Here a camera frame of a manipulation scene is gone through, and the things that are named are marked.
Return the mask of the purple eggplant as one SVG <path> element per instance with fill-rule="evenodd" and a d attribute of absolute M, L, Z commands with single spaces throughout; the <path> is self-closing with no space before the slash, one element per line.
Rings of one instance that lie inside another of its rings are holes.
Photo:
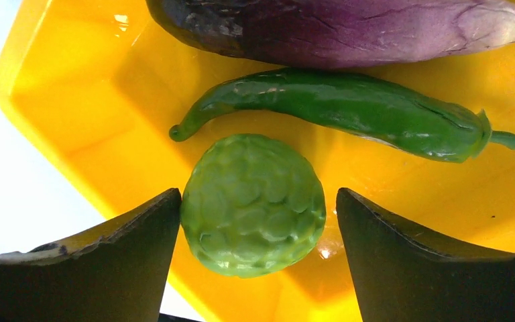
<path fill-rule="evenodd" d="M 148 1 L 182 43 L 333 70 L 473 54 L 515 42 L 509 1 Z"/>

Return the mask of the bumpy green custard apple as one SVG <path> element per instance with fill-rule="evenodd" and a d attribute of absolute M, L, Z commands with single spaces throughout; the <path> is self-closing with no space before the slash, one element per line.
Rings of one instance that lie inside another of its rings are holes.
<path fill-rule="evenodd" d="M 193 256 L 223 276 L 255 278 L 306 257 L 326 222 L 310 162 L 259 134 L 216 141 L 183 191 L 180 221 Z"/>

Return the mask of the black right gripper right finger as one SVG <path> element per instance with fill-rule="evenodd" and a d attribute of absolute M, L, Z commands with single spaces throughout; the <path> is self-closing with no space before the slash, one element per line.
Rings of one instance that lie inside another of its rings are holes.
<path fill-rule="evenodd" d="M 515 321 L 515 253 L 439 233 L 348 188 L 336 210 L 364 321 Z"/>

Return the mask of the green chili pepper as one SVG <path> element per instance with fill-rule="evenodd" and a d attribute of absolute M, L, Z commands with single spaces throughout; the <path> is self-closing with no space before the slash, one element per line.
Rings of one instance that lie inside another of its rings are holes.
<path fill-rule="evenodd" d="M 216 85 L 170 128 L 182 142 L 222 115 L 267 110 L 373 140 L 409 154 L 462 163 L 490 143 L 515 150 L 515 134 L 474 113 L 365 74 L 281 68 Z"/>

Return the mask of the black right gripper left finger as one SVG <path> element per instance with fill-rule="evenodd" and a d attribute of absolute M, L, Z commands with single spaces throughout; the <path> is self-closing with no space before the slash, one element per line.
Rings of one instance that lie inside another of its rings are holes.
<path fill-rule="evenodd" d="M 180 204 L 171 188 L 80 233 L 0 254 L 0 321 L 157 321 Z"/>

